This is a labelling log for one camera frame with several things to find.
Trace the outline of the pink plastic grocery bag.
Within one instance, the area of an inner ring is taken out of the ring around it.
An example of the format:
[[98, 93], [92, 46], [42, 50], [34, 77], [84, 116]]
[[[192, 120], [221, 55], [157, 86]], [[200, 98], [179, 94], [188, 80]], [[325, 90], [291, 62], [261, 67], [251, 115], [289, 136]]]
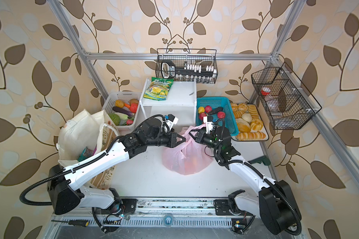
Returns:
[[190, 136], [193, 129], [200, 126], [184, 127], [179, 135], [186, 141], [175, 148], [166, 148], [162, 153], [162, 164], [168, 170], [181, 175], [196, 174], [207, 168], [212, 163], [212, 157], [206, 155], [205, 145], [195, 142]]

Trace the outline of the cream canvas tote bag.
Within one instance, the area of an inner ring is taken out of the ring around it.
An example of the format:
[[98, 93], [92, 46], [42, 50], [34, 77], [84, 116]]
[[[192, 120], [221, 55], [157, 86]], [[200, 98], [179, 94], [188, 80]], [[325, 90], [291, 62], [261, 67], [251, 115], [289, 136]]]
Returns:
[[59, 132], [56, 144], [58, 163], [63, 167], [78, 163], [77, 160], [86, 147], [95, 155], [107, 149], [119, 135], [119, 131], [104, 110], [94, 114], [83, 110], [68, 120]]

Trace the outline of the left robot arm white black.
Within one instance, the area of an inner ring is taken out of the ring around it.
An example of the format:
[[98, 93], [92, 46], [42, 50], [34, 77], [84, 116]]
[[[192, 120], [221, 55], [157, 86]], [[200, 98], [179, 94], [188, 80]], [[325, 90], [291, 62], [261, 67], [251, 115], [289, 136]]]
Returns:
[[[184, 143], [186, 139], [173, 130], [177, 122], [177, 117], [172, 114], [147, 118], [131, 133], [116, 137], [98, 154], [68, 167], [54, 166], [48, 178], [29, 186], [20, 194], [20, 201], [30, 206], [52, 206], [56, 215], [76, 208], [120, 210], [122, 200], [115, 189], [90, 188], [86, 183], [99, 173], [145, 152], [149, 146], [175, 148]], [[26, 198], [27, 193], [43, 184], [47, 185], [49, 202]]]

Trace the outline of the teal red snack bag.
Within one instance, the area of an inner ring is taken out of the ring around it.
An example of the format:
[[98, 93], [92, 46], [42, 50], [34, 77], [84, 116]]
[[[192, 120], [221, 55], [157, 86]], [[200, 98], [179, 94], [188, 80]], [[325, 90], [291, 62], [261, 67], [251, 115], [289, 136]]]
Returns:
[[93, 151], [90, 150], [88, 147], [86, 147], [83, 152], [80, 154], [79, 158], [78, 158], [78, 162], [82, 162], [88, 158], [90, 158], [91, 156], [93, 156]]

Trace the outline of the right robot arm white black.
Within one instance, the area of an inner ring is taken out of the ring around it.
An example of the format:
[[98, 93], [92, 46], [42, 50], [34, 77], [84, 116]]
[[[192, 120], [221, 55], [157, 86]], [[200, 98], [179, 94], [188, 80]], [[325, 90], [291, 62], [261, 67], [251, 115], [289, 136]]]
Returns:
[[192, 129], [189, 134], [195, 142], [212, 149], [212, 155], [219, 166], [238, 175], [255, 192], [254, 196], [244, 190], [230, 194], [231, 213], [251, 213], [260, 218], [274, 235], [286, 232], [298, 236], [302, 233], [302, 216], [290, 185], [284, 180], [276, 181], [267, 177], [245, 160], [231, 143], [226, 127], [218, 126], [208, 133], [203, 126]]

